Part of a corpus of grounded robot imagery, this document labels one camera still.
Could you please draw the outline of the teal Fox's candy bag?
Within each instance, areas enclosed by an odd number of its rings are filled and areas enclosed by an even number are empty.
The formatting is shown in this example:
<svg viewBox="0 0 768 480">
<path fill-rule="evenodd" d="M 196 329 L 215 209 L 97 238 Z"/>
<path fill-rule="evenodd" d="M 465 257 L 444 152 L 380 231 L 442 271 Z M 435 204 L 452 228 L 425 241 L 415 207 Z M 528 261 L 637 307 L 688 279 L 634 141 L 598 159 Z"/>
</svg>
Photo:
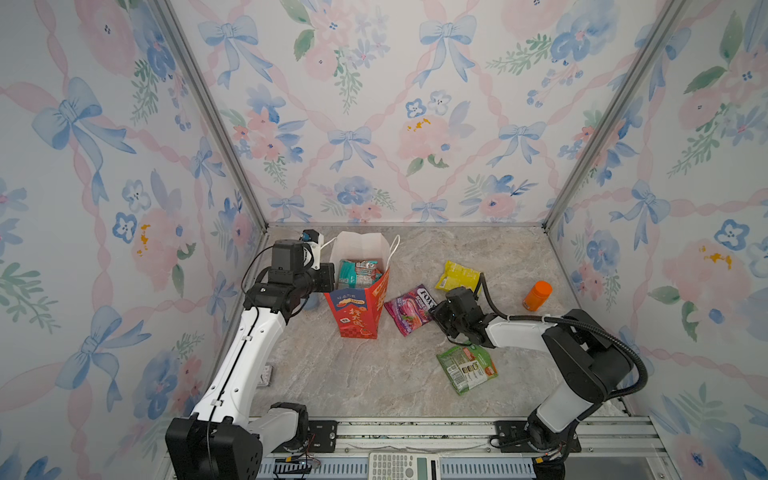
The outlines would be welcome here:
<svg viewBox="0 0 768 480">
<path fill-rule="evenodd" d="M 338 270 L 338 289 L 357 287 L 357 269 L 353 261 L 342 260 Z"/>
</svg>

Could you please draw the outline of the red paper gift bag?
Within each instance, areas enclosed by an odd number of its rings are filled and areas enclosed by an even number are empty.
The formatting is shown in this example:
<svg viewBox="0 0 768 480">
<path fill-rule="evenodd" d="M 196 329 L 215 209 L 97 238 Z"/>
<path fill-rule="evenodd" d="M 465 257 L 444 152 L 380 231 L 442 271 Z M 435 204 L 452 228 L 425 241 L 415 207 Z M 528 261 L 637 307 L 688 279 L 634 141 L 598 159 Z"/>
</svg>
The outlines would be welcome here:
<svg viewBox="0 0 768 480">
<path fill-rule="evenodd" d="M 336 267 L 335 289 L 325 293 L 339 333 L 343 338 L 375 340 L 384 310 L 392 258 L 401 243 L 396 235 L 388 241 L 381 233 L 343 231 L 335 237 L 330 262 Z M 369 286 L 344 286 L 341 279 L 343 263 L 375 261 L 378 275 Z"/>
</svg>

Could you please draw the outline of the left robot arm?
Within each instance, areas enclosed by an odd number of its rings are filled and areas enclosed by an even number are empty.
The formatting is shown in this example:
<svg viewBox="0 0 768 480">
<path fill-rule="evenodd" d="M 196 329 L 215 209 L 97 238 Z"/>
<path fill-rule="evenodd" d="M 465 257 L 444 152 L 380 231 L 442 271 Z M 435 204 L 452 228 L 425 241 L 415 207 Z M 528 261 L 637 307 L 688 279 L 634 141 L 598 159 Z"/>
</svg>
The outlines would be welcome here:
<svg viewBox="0 0 768 480">
<path fill-rule="evenodd" d="M 324 237 L 305 230 L 298 240 L 268 247 L 271 263 L 245 293 L 234 340 L 207 392 L 190 415 L 171 421 L 165 442 L 179 479 L 254 479 L 265 455 L 303 453 L 310 443 L 306 406 L 273 404 L 251 419 L 264 367 L 286 329 L 315 292 L 334 286 L 335 267 L 321 260 Z"/>
</svg>

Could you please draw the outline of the yellow chips snack bag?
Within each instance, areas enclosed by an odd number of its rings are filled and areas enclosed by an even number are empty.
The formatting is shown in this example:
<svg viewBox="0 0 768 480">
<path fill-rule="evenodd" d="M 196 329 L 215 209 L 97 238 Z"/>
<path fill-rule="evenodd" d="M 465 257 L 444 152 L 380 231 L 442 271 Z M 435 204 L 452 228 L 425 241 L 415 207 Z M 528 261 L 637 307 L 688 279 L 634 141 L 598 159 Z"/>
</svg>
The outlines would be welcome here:
<svg viewBox="0 0 768 480">
<path fill-rule="evenodd" d="M 447 261 L 444 270 L 438 279 L 435 288 L 443 292 L 449 292 L 455 288 L 464 287 L 475 291 L 480 281 L 480 272 L 464 267 L 456 262 Z"/>
</svg>

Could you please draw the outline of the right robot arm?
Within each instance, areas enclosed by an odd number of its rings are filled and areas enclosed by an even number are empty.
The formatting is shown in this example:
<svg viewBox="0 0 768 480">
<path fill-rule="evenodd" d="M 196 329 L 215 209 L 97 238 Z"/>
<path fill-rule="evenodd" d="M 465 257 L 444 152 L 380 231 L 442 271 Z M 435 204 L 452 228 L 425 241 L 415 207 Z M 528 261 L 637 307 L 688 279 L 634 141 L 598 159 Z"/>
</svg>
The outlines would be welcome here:
<svg viewBox="0 0 768 480">
<path fill-rule="evenodd" d="M 495 448 L 525 445 L 546 456 L 563 455 L 579 423 L 605 402 L 635 393 L 648 374 L 638 355 L 580 309 L 563 316 L 485 313 L 476 294 L 459 287 L 430 309 L 446 337 L 463 335 L 472 346 L 528 349 L 551 356 L 562 382 L 516 433 L 498 433 Z"/>
</svg>

